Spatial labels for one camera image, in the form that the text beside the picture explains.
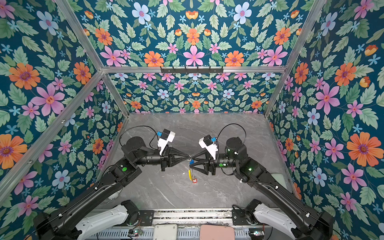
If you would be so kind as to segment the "silver metal keyring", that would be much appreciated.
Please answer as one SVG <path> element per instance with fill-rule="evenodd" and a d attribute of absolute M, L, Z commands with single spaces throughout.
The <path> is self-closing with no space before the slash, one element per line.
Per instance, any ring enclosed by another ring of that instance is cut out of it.
<path fill-rule="evenodd" d="M 194 160 L 193 160 L 193 158 L 192 158 L 191 155 L 189 155 L 188 162 L 189 162 L 189 171 L 190 171 L 191 173 L 193 173 L 193 169 L 192 169 L 191 165 L 194 163 Z"/>

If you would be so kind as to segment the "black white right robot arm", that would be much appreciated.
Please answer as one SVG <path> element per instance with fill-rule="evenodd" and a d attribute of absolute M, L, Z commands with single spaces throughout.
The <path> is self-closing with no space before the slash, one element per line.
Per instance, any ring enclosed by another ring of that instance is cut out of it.
<path fill-rule="evenodd" d="M 233 175 L 269 198 L 279 209 L 254 201 L 248 211 L 262 224 L 284 233 L 293 240 L 329 240 L 333 235 L 334 218 L 318 212 L 289 192 L 260 163 L 252 159 L 239 137 L 229 138 L 224 153 L 219 153 L 218 141 L 207 135 L 199 140 L 203 149 L 192 157 L 191 169 L 205 175 L 215 175 L 217 168 L 231 168 Z"/>

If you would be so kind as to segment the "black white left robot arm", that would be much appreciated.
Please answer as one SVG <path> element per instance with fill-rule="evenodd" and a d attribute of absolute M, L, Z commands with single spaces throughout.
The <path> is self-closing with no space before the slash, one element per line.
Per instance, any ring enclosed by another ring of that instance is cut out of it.
<path fill-rule="evenodd" d="M 129 200 L 102 214 L 93 217 L 88 214 L 137 178 L 142 173 L 140 166 L 159 165 L 165 171 L 189 158 L 188 154 L 169 147 L 167 141 L 156 150 L 148 148 L 141 137 L 130 138 L 122 151 L 124 157 L 110 166 L 94 186 L 58 210 L 35 217 L 39 240 L 85 240 L 126 222 L 128 218 L 137 218 L 139 211 Z"/>

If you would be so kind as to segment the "pink plastic box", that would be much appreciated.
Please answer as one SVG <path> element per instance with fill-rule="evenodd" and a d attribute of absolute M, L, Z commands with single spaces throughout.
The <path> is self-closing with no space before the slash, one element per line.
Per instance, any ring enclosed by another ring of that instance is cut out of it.
<path fill-rule="evenodd" d="M 235 230 L 226 226 L 202 225 L 200 240 L 235 240 Z"/>

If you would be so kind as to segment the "white plastic box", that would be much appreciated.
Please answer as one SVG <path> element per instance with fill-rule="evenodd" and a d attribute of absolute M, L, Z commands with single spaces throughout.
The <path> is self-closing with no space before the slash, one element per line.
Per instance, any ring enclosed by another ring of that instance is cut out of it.
<path fill-rule="evenodd" d="M 176 224 L 162 224 L 154 227 L 153 240 L 176 240 L 178 226 Z"/>

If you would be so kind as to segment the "pale green sponge block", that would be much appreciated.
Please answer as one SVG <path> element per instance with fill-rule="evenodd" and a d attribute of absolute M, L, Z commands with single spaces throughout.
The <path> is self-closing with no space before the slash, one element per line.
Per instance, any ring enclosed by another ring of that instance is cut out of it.
<path fill-rule="evenodd" d="M 282 185 L 285 189 L 288 189 L 288 188 L 287 188 L 287 183 L 286 183 L 286 180 L 285 180 L 283 174 L 280 174 L 280 173 L 272 173 L 272 177 L 273 177 L 273 178 L 274 178 L 280 185 Z"/>

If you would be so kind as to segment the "right small circuit board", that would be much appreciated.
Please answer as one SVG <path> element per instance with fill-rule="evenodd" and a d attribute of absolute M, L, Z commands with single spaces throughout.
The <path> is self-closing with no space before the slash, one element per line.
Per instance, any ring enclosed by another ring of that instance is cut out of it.
<path fill-rule="evenodd" d="M 250 229 L 249 236 L 251 240 L 263 240 L 265 237 L 265 232 L 263 230 Z"/>

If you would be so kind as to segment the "small green circuit board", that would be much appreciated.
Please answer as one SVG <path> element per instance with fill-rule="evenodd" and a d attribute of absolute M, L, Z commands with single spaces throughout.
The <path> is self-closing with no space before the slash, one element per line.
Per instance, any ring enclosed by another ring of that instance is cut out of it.
<path fill-rule="evenodd" d="M 131 238 L 133 238 L 133 237 L 138 238 L 138 237 L 142 236 L 143 233 L 144 232 L 142 230 L 138 230 L 138 229 L 136 229 L 136 230 L 131 229 L 128 231 L 129 237 L 131 237 Z"/>

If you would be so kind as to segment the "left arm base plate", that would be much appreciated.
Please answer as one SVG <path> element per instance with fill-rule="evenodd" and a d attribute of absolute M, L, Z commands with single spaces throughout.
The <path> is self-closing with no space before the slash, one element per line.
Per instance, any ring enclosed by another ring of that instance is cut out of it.
<path fill-rule="evenodd" d="M 153 210 L 139 210 L 128 215 L 125 225 L 131 227 L 151 226 L 154 220 L 155 211 Z"/>

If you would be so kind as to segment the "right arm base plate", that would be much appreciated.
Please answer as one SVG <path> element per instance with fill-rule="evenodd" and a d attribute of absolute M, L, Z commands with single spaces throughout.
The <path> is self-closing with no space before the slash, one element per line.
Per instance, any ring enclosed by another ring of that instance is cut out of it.
<path fill-rule="evenodd" d="M 249 211 L 232 209 L 232 221 L 234 226 L 255 225 L 257 220 Z"/>

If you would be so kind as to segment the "black wall hook rack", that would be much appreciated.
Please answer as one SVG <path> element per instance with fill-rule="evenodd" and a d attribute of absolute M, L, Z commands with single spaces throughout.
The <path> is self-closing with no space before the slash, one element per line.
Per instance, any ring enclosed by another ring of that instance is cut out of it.
<path fill-rule="evenodd" d="M 160 67 L 162 74 L 221 74 L 223 67 Z"/>

